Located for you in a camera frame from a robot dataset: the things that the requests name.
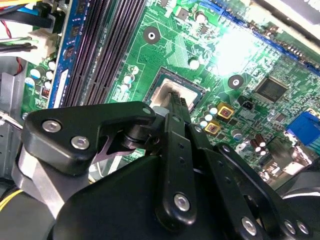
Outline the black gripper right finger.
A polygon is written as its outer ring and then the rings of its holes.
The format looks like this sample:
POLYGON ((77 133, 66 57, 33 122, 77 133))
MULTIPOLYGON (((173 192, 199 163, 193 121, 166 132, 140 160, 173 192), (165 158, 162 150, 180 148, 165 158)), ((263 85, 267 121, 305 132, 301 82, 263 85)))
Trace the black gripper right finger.
POLYGON ((204 131, 191 123, 184 98, 195 160, 203 165, 222 206, 222 229, 229 240, 312 240, 314 231, 228 144, 212 146, 204 131))

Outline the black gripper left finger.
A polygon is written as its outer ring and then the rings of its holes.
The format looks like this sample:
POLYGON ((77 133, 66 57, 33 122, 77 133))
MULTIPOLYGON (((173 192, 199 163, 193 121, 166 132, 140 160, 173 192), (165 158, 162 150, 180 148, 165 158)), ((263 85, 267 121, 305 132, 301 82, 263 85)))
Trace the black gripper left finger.
POLYGON ((88 183, 91 164, 142 149, 160 160, 159 221, 168 227, 192 225, 196 189, 180 98, 170 92, 154 107, 132 101, 32 112, 21 132, 21 172, 56 217, 88 183))

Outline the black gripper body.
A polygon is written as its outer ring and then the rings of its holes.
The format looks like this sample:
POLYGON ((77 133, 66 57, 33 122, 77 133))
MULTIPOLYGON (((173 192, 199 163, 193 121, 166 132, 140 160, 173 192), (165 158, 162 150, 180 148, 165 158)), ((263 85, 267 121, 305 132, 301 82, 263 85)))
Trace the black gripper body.
POLYGON ((235 240, 208 178, 194 173, 197 216, 172 232, 155 214, 157 157, 143 157, 75 193, 61 208, 53 240, 235 240))

